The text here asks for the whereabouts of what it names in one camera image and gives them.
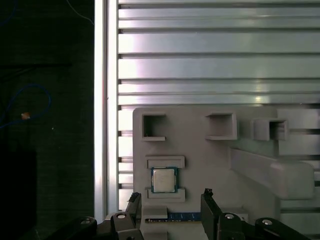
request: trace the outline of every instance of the bolt head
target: bolt head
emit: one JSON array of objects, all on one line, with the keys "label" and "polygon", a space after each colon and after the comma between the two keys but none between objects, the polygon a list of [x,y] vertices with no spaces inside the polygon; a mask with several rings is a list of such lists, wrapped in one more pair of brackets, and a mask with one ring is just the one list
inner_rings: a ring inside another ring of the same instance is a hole
[{"label": "bolt head", "polygon": [[272,221],[270,221],[268,219],[262,220],[262,223],[265,224],[265,225],[272,225]]},{"label": "bolt head", "polygon": [[233,216],[232,214],[228,213],[228,214],[225,215],[225,217],[227,219],[233,219],[235,216]]}]

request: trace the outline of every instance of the blue cable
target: blue cable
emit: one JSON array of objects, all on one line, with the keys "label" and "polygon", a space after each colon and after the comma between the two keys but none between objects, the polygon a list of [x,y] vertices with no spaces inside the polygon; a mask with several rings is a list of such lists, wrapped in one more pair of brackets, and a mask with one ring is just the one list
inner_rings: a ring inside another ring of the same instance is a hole
[{"label": "blue cable", "polygon": [[2,26],[5,25],[7,22],[9,22],[10,19],[12,19],[12,17],[15,15],[16,10],[17,10],[17,2],[18,2],[18,0],[13,0],[13,4],[14,4],[13,10],[12,10],[10,16],[9,16],[6,20],[4,20],[3,22],[0,22],[0,27],[2,27]]},{"label": "blue cable", "polygon": [[48,110],[50,109],[50,106],[51,106],[51,96],[50,96],[50,93],[47,91],[47,89],[45,89],[43,86],[39,85],[39,84],[28,84],[26,86],[24,86],[23,88],[21,88],[16,94],[15,96],[10,100],[8,106],[6,107],[4,113],[2,114],[1,118],[0,118],[0,123],[5,119],[6,117],[6,114],[7,112],[9,111],[9,109],[11,108],[11,105],[15,102],[16,98],[19,96],[19,94],[25,90],[25,89],[28,89],[28,88],[39,88],[41,90],[43,90],[45,92],[45,94],[47,95],[48,97],[48,105],[46,106],[46,108],[39,114],[36,114],[36,115],[33,115],[31,116],[29,119],[25,119],[25,120],[16,120],[16,121],[11,121],[11,122],[8,122],[4,125],[0,125],[0,129],[3,129],[9,125],[13,125],[13,124],[19,124],[19,123],[22,123],[22,122],[25,122],[25,121],[28,121],[28,120],[32,120],[32,119],[36,119],[36,118],[39,118],[41,116],[43,116],[46,112],[48,112]]}]

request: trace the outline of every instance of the metal slat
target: metal slat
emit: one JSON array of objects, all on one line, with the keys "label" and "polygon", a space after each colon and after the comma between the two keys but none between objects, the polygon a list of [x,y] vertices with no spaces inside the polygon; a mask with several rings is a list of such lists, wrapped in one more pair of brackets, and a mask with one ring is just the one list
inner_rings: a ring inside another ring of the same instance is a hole
[{"label": "metal slat", "polygon": [[289,121],[290,129],[320,129],[320,109],[278,109],[277,113]]},{"label": "metal slat", "polygon": [[320,213],[282,213],[280,220],[305,235],[320,234]]},{"label": "metal slat", "polygon": [[121,110],[118,112],[118,130],[132,131],[133,129],[133,110]]},{"label": "metal slat", "polygon": [[320,78],[320,56],[120,59],[120,79]]},{"label": "metal slat", "polygon": [[320,208],[320,187],[315,188],[314,198],[311,200],[282,200],[282,209],[314,209]]},{"label": "metal slat", "polygon": [[193,32],[120,34],[120,54],[320,53],[317,32]]},{"label": "metal slat", "polygon": [[186,20],[120,20],[120,29],[314,29],[320,20],[299,19],[186,19]]},{"label": "metal slat", "polygon": [[[303,92],[314,92],[320,89],[320,80],[188,80],[184,82],[178,80],[150,80],[150,81],[140,81],[137,83],[125,83],[119,84],[119,94],[174,94],[174,93],[219,93],[219,94],[230,94],[230,93],[303,93]],[[307,114],[306,118],[314,117],[317,110],[305,111]],[[320,118],[315,118],[320,126]]]},{"label": "metal slat", "polygon": [[159,94],[120,95],[120,105],[316,104],[319,94]]},{"label": "metal slat", "polygon": [[119,162],[119,172],[120,173],[132,173],[134,171],[134,165],[131,162]]},{"label": "metal slat", "polygon": [[118,138],[118,156],[132,157],[133,156],[133,139],[130,136],[120,136]]},{"label": "metal slat", "polygon": [[119,210],[125,211],[133,189],[119,189]]},{"label": "metal slat", "polygon": [[119,184],[133,184],[134,175],[133,173],[120,173],[119,174]]},{"label": "metal slat", "polygon": [[120,20],[320,18],[319,7],[186,7],[119,9]]},{"label": "metal slat", "polygon": [[291,134],[278,143],[279,155],[320,155],[320,135]]},{"label": "metal slat", "polygon": [[[235,3],[304,3],[302,0],[119,0],[120,4],[235,4]],[[308,3],[319,3],[320,0],[308,0]]]}]

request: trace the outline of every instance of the grooved metal wall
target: grooved metal wall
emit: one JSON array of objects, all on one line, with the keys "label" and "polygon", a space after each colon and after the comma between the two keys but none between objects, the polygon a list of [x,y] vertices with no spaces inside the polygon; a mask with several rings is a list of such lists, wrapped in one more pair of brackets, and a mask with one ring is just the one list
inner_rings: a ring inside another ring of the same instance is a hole
[{"label": "grooved metal wall", "polygon": [[[119,0],[112,6],[118,71],[108,81],[117,81],[117,95],[108,97],[118,106],[117,118],[110,121],[117,122],[118,142],[108,161],[118,169],[111,172],[116,182],[109,183],[109,210],[123,210],[132,192],[132,113],[137,107],[319,107],[320,0]],[[315,144],[310,152],[305,148],[304,156],[320,155],[318,133],[303,135]],[[283,147],[285,154],[292,146]],[[312,160],[319,165],[320,159]],[[115,190],[117,203],[111,199]]]}]

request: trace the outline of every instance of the wire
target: wire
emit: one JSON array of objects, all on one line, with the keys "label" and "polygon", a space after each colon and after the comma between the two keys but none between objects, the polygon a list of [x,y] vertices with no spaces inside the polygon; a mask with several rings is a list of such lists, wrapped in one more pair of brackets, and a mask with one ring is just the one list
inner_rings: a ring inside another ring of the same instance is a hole
[{"label": "wire", "polygon": [[28,120],[32,120],[32,119],[36,119],[41,117],[42,115],[44,115],[46,112],[48,112],[50,106],[51,106],[51,96],[50,93],[47,91],[47,89],[45,89],[43,86],[39,85],[39,84],[28,84],[26,86],[24,86],[23,88],[21,88],[16,94],[15,96],[10,100],[8,106],[6,107],[6,109],[4,110],[4,113],[2,114],[1,118],[0,118],[0,123],[5,119],[7,112],[9,111],[9,109],[11,108],[12,104],[15,102],[16,98],[19,96],[19,94],[21,92],[23,92],[25,89],[28,88],[38,88],[44,91],[44,93],[47,95],[48,97],[48,105],[46,106],[46,108],[39,114],[36,115],[32,115],[29,119],[22,119],[22,120],[16,120],[16,121],[11,121],[8,122],[4,125],[0,125],[0,129],[3,129],[9,125],[14,125],[14,124],[19,124]]},{"label": "wire", "polygon": [[80,17],[82,17],[83,19],[87,19],[88,21],[90,21],[90,23],[91,23],[92,25],[95,25],[94,22],[93,22],[90,18],[88,18],[88,17],[86,17],[86,16],[83,16],[83,15],[81,15],[80,13],[78,13],[78,12],[74,9],[74,7],[70,4],[69,0],[66,0],[66,2],[69,4],[70,8],[71,8],[76,14],[78,14],[78,15],[79,15]]},{"label": "wire", "polygon": [[2,27],[2,26],[5,25],[7,22],[9,22],[10,19],[12,19],[12,17],[15,15],[16,10],[17,10],[17,2],[18,2],[18,0],[13,0],[13,4],[14,4],[13,10],[12,10],[10,16],[9,16],[6,20],[4,20],[3,22],[0,22],[0,27]]}]

